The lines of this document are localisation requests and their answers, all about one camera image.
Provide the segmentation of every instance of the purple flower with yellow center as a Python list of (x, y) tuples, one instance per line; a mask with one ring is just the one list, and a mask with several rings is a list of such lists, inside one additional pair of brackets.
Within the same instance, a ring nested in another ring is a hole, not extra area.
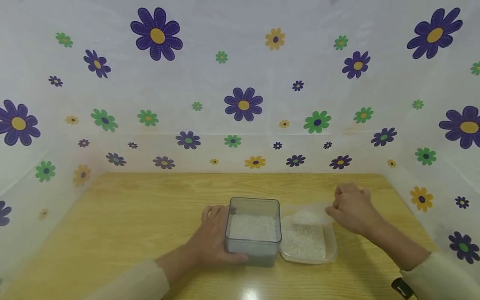
[(135, 42), (140, 50), (150, 48), (150, 57), (153, 60), (160, 60), (163, 56), (167, 60), (174, 60), (173, 49), (180, 50), (183, 47), (182, 41), (174, 37), (180, 31), (180, 25), (176, 21), (167, 21), (167, 13), (160, 7), (155, 8), (153, 18), (146, 8), (138, 9), (138, 16), (142, 23), (133, 21), (130, 28), (140, 35)]
[(13, 146), (20, 138), (24, 146), (30, 146), (33, 137), (40, 136), (40, 130), (34, 126), (38, 124), (36, 117), (28, 114), (28, 108), (24, 104), (15, 104), (10, 100), (3, 101), (7, 110), (0, 108), (0, 134), (6, 133), (5, 144)]
[(479, 110), (475, 106), (465, 106), (463, 112), (449, 110), (446, 113), (449, 121), (441, 121), (438, 126), (449, 130), (445, 137), (449, 141), (460, 139), (460, 147), (468, 149), (475, 142), (480, 147), (480, 116)]
[(93, 53), (90, 50), (85, 50), (85, 53), (87, 56), (84, 56), (84, 61), (88, 63), (88, 69), (92, 72), (96, 71), (96, 75), (99, 78), (102, 78), (102, 76), (108, 78), (107, 73), (110, 73), (112, 69), (105, 65), (107, 59), (103, 56), (98, 57), (95, 50), (93, 50)]
[(407, 49), (414, 49), (413, 59), (419, 59), (427, 52), (427, 58), (433, 58), (438, 51), (438, 47), (448, 47), (453, 42), (451, 33), (460, 29), (463, 25), (462, 20), (454, 20), (460, 13), (460, 9), (454, 8), (445, 16), (445, 9), (437, 9), (430, 19), (430, 23), (422, 21), (415, 27), (415, 33), (419, 36), (411, 39), (407, 44)]
[(353, 53), (353, 58), (349, 57), (345, 59), (345, 64), (347, 66), (343, 68), (342, 72), (348, 73), (347, 77), (350, 79), (354, 76), (360, 78), (361, 73), (368, 70), (367, 63), (369, 61), (370, 56), (368, 56), (368, 51), (365, 52), (362, 56), (360, 56), (360, 52), (355, 51)]
[(243, 117), (249, 122), (253, 121), (253, 114), (259, 115), (262, 113), (262, 108), (258, 105), (264, 101), (261, 96), (254, 97), (254, 94), (255, 90), (251, 87), (245, 91), (245, 94), (243, 94), (241, 88), (234, 88), (234, 97), (225, 97), (225, 103), (230, 105), (225, 109), (226, 114), (231, 115), (235, 113), (234, 119), (238, 122), (240, 122)]

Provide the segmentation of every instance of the wood grain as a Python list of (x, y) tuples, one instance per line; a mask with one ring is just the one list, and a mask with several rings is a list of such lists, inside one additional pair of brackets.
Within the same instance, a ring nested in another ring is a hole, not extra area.
[[(382, 215), (415, 241), (433, 243), (395, 190), (376, 174), (106, 173), (67, 213), (3, 299), (81, 299), (126, 269), (183, 244), (208, 204), (231, 197), (281, 204), (331, 200), (340, 182), (372, 191)], [(195, 270), (166, 299), (400, 299), (398, 269), (380, 249), (334, 225), (338, 257), (326, 265)]]

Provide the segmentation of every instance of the white powder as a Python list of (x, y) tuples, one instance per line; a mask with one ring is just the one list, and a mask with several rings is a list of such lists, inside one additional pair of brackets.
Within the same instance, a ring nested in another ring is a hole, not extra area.
[(275, 219), (270, 216), (233, 215), (231, 239), (277, 241)]
[(281, 219), (282, 243), (286, 254), (301, 259), (324, 260), (325, 239), (322, 226), (295, 225), (292, 216)]

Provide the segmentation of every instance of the purple flower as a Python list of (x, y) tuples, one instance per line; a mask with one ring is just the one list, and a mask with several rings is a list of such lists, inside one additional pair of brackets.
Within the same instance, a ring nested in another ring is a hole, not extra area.
[(460, 13), (460, 9), (454, 8), (444, 18), (445, 10), (443, 8), (437, 9), (430, 20), (422, 21), (415, 27), (415, 33), (419, 36), (411, 39), (407, 44), (407, 49), (417, 48), (413, 53), (413, 59), (419, 59), (427, 52), (427, 58), (433, 58), (438, 51), (438, 47), (448, 47), (453, 42), (451, 33), (457, 31), (462, 27), (462, 20), (455, 20)]
[(468, 203), (469, 201), (465, 199), (465, 197), (460, 197), (458, 196), (456, 199), (456, 205), (458, 205), (458, 207), (460, 208), (463, 208), (463, 209), (466, 209), (467, 207), (469, 207)]
[(261, 96), (253, 96), (255, 94), (255, 90), (249, 87), (245, 94), (241, 88), (236, 87), (233, 89), (232, 96), (225, 97), (225, 103), (229, 104), (230, 106), (225, 109), (226, 114), (231, 115), (235, 113), (234, 119), (235, 121), (240, 122), (243, 117), (250, 122), (253, 121), (253, 114), (259, 115), (262, 113), (262, 108), (259, 105), (264, 101)]
[(365, 52), (362, 56), (360, 56), (360, 52), (355, 51), (353, 53), (352, 59), (351, 58), (345, 59), (345, 64), (347, 66), (343, 68), (342, 72), (348, 73), (347, 77), (350, 79), (353, 78), (354, 76), (356, 76), (357, 78), (360, 78), (361, 73), (368, 70), (367, 63), (369, 61), (370, 61), (370, 56), (368, 56), (368, 51)]
[(396, 131), (394, 127), (390, 129), (383, 128), (381, 132), (377, 132), (373, 135), (373, 139), (370, 141), (370, 143), (375, 143), (375, 147), (377, 147), (378, 145), (385, 146), (387, 142), (393, 142), (394, 136), (396, 136)]
[(86, 139), (83, 139), (83, 140), (79, 140), (79, 141), (78, 141), (78, 145), (79, 145), (80, 147), (83, 147), (83, 148), (87, 147), (89, 144), (90, 144), (90, 142), (89, 142), (88, 140), (86, 140)]
[(153, 160), (153, 162), (155, 163), (155, 166), (161, 167), (163, 170), (165, 169), (172, 170), (172, 168), (175, 166), (173, 164), (173, 159), (168, 159), (168, 157), (166, 156), (164, 157), (157, 156), (156, 159)]
[(445, 130), (450, 130), (445, 134), (449, 141), (460, 139), (460, 147), (468, 149), (474, 141), (477, 147), (480, 147), (480, 116), (479, 110), (475, 106), (465, 106), (463, 113), (456, 110), (449, 110), (446, 113), (450, 121), (441, 121), (438, 126)]
[(0, 226), (10, 223), (10, 219), (6, 217), (10, 212), (12, 212), (12, 208), (9, 206), (5, 207), (5, 201), (0, 201)]
[(55, 86), (62, 86), (63, 84), (61, 79), (57, 78), (56, 76), (50, 76), (50, 79), (48, 81), (50, 81), (51, 85), (55, 85)]
[(34, 126), (38, 124), (36, 117), (28, 114), (28, 109), (24, 104), (19, 104), (16, 108), (10, 100), (3, 101), (7, 110), (0, 108), (0, 134), (5, 135), (5, 144), (13, 146), (18, 138), (24, 146), (30, 146), (33, 137), (40, 136), (40, 130)]
[(303, 155), (292, 155), (292, 158), (287, 158), (287, 163), (286, 165), (290, 165), (290, 167), (298, 167), (300, 164), (303, 164), (305, 162), (306, 157)]
[(183, 148), (185, 149), (196, 149), (198, 145), (200, 145), (200, 137), (198, 135), (193, 135), (193, 132), (189, 131), (188, 133), (185, 133), (185, 131), (181, 131), (180, 135), (177, 135), (175, 137), (178, 142), (177, 144), (179, 146), (183, 145)]
[(352, 159), (349, 158), (348, 155), (339, 156), (336, 159), (332, 159), (332, 163), (330, 164), (330, 166), (333, 167), (332, 169), (334, 170), (336, 168), (342, 170), (344, 167), (350, 165), (350, 161), (352, 161)]
[(125, 159), (123, 159), (123, 157), (119, 156), (118, 154), (116, 153), (108, 153), (108, 155), (105, 156), (106, 158), (108, 158), (108, 161), (111, 162), (112, 164), (114, 164), (115, 166), (124, 166), (127, 162), (125, 161)]
[(299, 90), (303, 89), (303, 82), (300, 80), (300, 81), (296, 81), (294, 84), (293, 84), (293, 87), (292, 87), (292, 90), (294, 90), (295, 92), (298, 92)]
[(96, 71), (96, 75), (99, 78), (107, 77), (107, 73), (110, 73), (112, 69), (105, 65), (107, 63), (107, 59), (104, 58), (103, 56), (98, 57), (95, 50), (93, 50), (93, 53), (90, 50), (85, 50), (85, 53), (88, 56), (84, 56), (84, 61), (88, 63), (88, 69), (90, 71)]
[(133, 32), (140, 35), (136, 41), (137, 48), (146, 50), (150, 48), (150, 57), (153, 60), (160, 60), (163, 56), (167, 60), (174, 60), (173, 49), (180, 50), (183, 47), (182, 41), (174, 37), (180, 31), (180, 25), (176, 21), (167, 21), (165, 11), (157, 7), (154, 11), (154, 17), (146, 8), (138, 9), (138, 16), (143, 23), (133, 21), (130, 28)]
[(452, 242), (450, 249), (456, 251), (458, 259), (465, 259), (469, 264), (473, 264), (474, 261), (480, 261), (480, 256), (475, 253), (480, 249), (476, 244), (472, 244), (472, 239), (469, 235), (462, 236), (460, 232), (455, 231), (454, 235), (449, 235), (448, 239)]

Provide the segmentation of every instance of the clear plastic container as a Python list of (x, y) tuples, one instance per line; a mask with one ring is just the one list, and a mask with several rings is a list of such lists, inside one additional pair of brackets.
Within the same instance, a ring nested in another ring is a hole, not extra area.
[[(299, 205), (287, 205), (285, 208), (282, 207), (282, 217), (293, 216), (300, 209)], [(311, 260), (301, 257), (295, 257), (290, 253), (287, 253), (282, 250), (282, 245), (280, 244), (280, 254), (283, 259), (286, 261), (300, 263), (300, 264), (327, 264), (336, 259), (338, 248), (336, 244), (335, 232), (331, 224), (322, 225), (324, 231), (325, 239), (325, 258), (321, 260)]]
[[(275, 220), (276, 241), (231, 238), (230, 226), (232, 216), (235, 214), (273, 217)], [(245, 265), (273, 267), (281, 241), (280, 203), (277, 200), (239, 197), (234, 197), (230, 200), (230, 211), (228, 214), (227, 228), (225, 230), (225, 248), (229, 253), (247, 254), (249, 260)]]

